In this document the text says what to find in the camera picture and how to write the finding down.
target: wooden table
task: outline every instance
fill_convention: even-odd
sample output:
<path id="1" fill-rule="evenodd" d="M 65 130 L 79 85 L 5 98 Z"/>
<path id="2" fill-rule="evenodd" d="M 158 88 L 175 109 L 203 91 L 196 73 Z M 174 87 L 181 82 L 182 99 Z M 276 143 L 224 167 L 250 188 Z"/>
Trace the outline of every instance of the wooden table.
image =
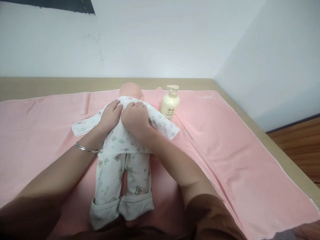
<path id="1" fill-rule="evenodd" d="M 179 85 L 181 90 L 215 90 L 236 111 L 279 162 L 287 175 L 320 208 L 320 189 L 266 135 L 266 133 L 212 79 L 177 78 L 0 78 L 0 101 L 26 99 L 55 94 L 95 92 L 119 89 L 125 82 L 135 82 L 141 89 L 153 90 Z"/>

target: bangle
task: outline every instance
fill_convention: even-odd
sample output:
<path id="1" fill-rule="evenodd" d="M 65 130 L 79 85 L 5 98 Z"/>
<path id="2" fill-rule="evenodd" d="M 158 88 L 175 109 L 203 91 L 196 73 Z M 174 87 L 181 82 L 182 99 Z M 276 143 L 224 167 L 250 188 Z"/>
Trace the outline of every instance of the bangle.
<path id="1" fill-rule="evenodd" d="M 97 152 L 98 152 L 98 150 L 97 150 L 97 151 L 94 151 L 94 150 L 91 150 L 91 149 L 86 148 L 86 147 L 84 147 L 84 146 L 81 146 L 78 142 L 76 142 L 75 146 L 76 146 L 77 148 L 79 148 L 79 149 L 81 149 L 81 150 L 84 150 L 84 151 L 87 151 L 87 152 L 92 152 L 92 153 L 97 153 Z"/>

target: pink blanket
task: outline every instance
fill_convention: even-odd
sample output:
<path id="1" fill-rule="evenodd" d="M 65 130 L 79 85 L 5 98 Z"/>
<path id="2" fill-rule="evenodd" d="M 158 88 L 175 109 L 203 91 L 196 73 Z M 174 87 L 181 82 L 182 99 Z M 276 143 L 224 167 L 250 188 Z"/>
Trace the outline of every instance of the pink blanket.
<path id="1" fill-rule="evenodd" d="M 160 108 L 165 92 L 143 91 Z M 119 90 L 48 96 L 0 103 L 0 207 L 48 167 L 79 138 L 71 125 L 97 113 Z M 215 91 L 180 91 L 173 122 L 181 129 L 173 143 L 189 154 L 216 187 L 248 239 L 272 238 L 276 232 L 320 219 L 309 198 L 286 176 L 233 109 Z M 89 229 L 94 196 L 95 159 L 66 200 L 55 234 Z M 139 219 L 182 234 L 184 210 L 177 184 L 151 158 L 155 210 Z"/>

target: pump dispenser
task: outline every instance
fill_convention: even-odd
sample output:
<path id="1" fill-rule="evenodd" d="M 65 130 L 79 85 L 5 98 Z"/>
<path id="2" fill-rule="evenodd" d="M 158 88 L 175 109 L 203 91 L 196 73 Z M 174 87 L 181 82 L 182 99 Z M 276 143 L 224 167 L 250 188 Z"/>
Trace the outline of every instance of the pump dispenser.
<path id="1" fill-rule="evenodd" d="M 168 85 L 169 92 L 163 96 L 160 112 L 169 120 L 171 120 L 175 114 L 176 108 L 180 103 L 178 97 L 179 86 Z"/>

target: baby doll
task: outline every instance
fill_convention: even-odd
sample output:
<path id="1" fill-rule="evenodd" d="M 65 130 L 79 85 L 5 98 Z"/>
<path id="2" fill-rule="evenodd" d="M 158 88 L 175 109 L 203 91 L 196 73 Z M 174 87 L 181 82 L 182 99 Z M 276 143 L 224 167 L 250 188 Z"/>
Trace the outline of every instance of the baby doll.
<path id="1" fill-rule="evenodd" d="M 135 83 L 121 86 L 118 100 L 123 104 L 123 109 L 130 102 L 141 102 L 142 99 L 141 89 Z M 172 140 L 179 128 L 150 104 L 143 103 L 148 109 L 152 125 Z M 80 136 L 90 131 L 100 121 L 103 110 L 72 125 L 74 134 Z M 120 118 L 98 152 L 95 198 L 89 212 L 89 221 L 94 230 L 112 222 L 119 214 L 127 221 L 132 221 L 154 209 L 149 158 L 149 149 L 124 129 Z M 124 170 L 127 171 L 127 191 L 125 196 L 120 198 Z"/>

